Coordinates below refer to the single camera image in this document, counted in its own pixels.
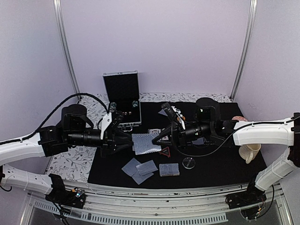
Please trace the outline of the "red triangle all-in marker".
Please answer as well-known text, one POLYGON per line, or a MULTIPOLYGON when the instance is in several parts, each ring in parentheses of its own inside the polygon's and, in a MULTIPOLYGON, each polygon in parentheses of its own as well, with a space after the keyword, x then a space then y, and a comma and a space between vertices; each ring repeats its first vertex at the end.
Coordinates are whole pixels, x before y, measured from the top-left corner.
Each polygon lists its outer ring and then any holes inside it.
POLYGON ((163 149, 159 152, 159 154, 160 154, 160 155, 167 156, 167 157, 169 157, 169 158, 171 157, 169 147, 163 148, 163 149))

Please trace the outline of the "blue patterned card deck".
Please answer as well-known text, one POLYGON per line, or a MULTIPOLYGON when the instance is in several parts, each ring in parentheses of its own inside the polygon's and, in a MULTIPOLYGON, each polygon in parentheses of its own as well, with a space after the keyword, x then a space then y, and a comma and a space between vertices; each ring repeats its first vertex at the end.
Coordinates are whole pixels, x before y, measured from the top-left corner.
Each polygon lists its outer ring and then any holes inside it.
POLYGON ((160 152, 161 146, 154 145, 152 140, 158 134, 132 134, 133 151, 136 155, 160 152))

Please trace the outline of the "clear dealer button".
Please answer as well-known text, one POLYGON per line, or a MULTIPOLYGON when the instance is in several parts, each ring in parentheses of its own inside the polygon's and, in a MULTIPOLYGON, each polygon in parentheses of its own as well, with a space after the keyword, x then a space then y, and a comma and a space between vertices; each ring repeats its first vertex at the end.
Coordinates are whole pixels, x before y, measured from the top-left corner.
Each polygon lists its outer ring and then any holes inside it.
POLYGON ((195 167, 195 160, 193 157, 186 157, 182 160, 182 165, 185 169, 193 169, 195 167))

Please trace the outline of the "long poker chip stack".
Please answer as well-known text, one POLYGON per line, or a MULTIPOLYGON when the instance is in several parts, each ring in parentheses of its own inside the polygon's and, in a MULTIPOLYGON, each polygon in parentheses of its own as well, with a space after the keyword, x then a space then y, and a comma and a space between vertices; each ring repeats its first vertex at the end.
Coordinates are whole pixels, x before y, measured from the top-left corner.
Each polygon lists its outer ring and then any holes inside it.
POLYGON ((116 104, 115 102, 111 102, 111 103, 110 103, 110 108, 109 108, 109 110, 110 110, 111 112, 116 111, 116 106, 117 106, 117 104, 116 104))

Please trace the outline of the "short poker chip stack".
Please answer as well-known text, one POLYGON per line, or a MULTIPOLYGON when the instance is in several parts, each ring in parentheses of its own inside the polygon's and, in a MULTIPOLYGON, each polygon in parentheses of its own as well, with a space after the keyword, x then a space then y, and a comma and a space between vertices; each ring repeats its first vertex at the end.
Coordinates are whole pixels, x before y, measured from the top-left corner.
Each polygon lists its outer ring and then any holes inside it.
POLYGON ((138 101, 133 101, 132 102, 132 108, 136 108, 139 106, 139 102, 138 101))

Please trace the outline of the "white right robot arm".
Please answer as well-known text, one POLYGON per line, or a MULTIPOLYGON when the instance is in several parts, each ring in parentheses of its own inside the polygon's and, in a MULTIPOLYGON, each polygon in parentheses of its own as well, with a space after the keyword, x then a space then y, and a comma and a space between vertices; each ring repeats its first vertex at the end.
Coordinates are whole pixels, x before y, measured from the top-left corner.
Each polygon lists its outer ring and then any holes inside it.
POLYGON ((300 114, 271 121, 238 121, 221 119, 220 103, 203 97, 196 101, 195 120, 187 122, 180 109, 162 104, 170 125, 152 139, 154 145, 173 146, 180 150, 188 142, 204 138, 207 145, 222 147, 261 144, 268 153, 268 166, 249 182, 242 200, 253 204, 274 183, 300 166, 300 114))

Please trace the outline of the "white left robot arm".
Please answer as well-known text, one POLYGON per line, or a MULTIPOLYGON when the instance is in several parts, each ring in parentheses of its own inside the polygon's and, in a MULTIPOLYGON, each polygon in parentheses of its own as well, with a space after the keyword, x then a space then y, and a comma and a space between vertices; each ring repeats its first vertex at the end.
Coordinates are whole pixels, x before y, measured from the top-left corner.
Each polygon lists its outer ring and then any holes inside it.
POLYGON ((85 106, 64 107, 57 125, 38 128, 34 134, 0 144, 1 186, 52 195, 59 203, 66 203, 70 194, 59 175, 28 172, 16 168, 16 162, 51 157, 76 146, 98 148, 102 157, 117 153, 133 145, 131 135, 118 128, 121 120, 120 112, 109 112, 102 118, 101 128, 94 128, 85 106))

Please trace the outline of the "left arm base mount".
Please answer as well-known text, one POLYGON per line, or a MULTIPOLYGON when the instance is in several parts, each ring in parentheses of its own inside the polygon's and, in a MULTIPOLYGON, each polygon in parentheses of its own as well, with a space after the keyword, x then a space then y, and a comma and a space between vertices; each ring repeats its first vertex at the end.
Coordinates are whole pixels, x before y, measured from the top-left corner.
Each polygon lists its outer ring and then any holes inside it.
POLYGON ((59 175, 49 174, 49 177, 52 181, 52 191, 48 195, 45 195, 47 201, 58 205, 83 209, 86 200, 84 189, 75 187, 71 190, 66 190, 64 182, 59 175))

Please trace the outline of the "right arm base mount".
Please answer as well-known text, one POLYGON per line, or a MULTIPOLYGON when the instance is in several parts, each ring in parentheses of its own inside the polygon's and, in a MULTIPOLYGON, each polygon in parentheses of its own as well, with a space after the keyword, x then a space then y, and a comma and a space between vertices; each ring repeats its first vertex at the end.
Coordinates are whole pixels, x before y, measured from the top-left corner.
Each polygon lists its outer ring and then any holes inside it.
POLYGON ((226 195, 225 202, 229 209, 244 207, 266 201, 265 191, 255 187, 254 183, 249 183, 245 191, 226 195))

